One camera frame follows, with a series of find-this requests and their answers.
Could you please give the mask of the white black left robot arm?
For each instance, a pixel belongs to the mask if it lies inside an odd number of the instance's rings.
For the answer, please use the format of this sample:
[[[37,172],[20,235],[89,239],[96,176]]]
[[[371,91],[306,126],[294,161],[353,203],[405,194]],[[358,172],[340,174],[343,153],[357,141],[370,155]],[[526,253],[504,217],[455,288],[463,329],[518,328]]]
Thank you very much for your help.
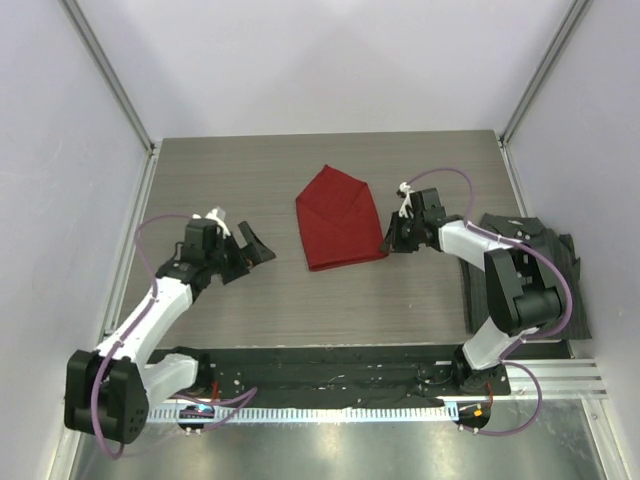
[[[189,347],[150,361],[169,328],[214,278],[228,284],[275,259],[275,253],[247,222],[238,226],[243,245],[215,214],[194,216],[173,255],[151,276],[151,286],[134,311],[91,351],[77,350],[67,362],[64,425],[97,440],[132,443],[150,410],[179,393],[193,399],[212,389],[211,357]]]

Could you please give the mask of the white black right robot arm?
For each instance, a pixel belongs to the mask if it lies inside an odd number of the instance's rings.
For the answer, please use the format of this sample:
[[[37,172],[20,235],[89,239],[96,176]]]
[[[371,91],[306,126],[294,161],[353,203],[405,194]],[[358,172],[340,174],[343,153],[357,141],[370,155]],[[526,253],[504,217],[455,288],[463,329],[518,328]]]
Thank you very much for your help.
[[[484,273],[488,317],[451,362],[451,384],[475,394],[527,336],[570,312],[570,289],[540,251],[448,215],[435,188],[415,191],[402,183],[397,195],[402,203],[392,213],[381,252],[413,253],[424,245]]]

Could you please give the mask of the red cloth napkin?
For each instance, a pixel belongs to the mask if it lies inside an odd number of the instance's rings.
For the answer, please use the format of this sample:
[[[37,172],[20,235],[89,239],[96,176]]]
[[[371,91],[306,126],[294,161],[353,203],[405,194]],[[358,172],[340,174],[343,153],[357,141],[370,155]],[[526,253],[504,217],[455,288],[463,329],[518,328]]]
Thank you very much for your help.
[[[377,261],[383,234],[369,185],[329,165],[295,200],[299,235],[310,271]]]

